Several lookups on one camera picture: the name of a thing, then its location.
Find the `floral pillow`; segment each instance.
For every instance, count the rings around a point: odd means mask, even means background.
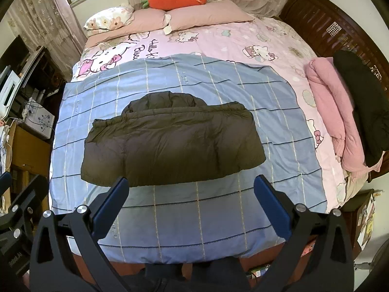
[[[132,6],[118,6],[105,9],[91,16],[85,23],[87,36],[113,31],[131,23],[134,8]]]

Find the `black pants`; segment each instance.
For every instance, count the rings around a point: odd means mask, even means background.
[[[185,281],[182,264],[146,264],[145,277],[151,280],[164,278]],[[242,265],[234,257],[193,264],[191,282],[225,286],[234,291],[250,290]]]

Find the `black folded jacket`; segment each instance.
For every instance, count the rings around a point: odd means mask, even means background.
[[[374,166],[389,150],[389,102],[377,77],[353,52],[335,52],[334,65],[354,100],[353,112],[361,137],[365,162]]]
[[[120,176],[130,186],[194,182],[254,168],[265,159],[252,113],[242,104],[208,106],[190,94],[166,91],[93,122],[81,178],[100,186]]]

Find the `dark wood bed frame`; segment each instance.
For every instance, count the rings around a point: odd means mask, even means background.
[[[330,0],[289,0],[280,19],[293,27],[319,57],[332,57],[339,49],[355,52],[381,82],[389,99],[388,60],[369,35]],[[331,25],[335,27],[332,34],[327,31],[331,31]],[[380,172],[371,171],[368,181],[387,172],[389,152],[384,155]]]

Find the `orange carrot pillow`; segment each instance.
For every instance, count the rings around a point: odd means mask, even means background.
[[[201,5],[207,3],[207,0],[148,0],[143,8],[150,6],[153,9],[162,9],[170,11],[172,9],[184,8],[186,6]]]

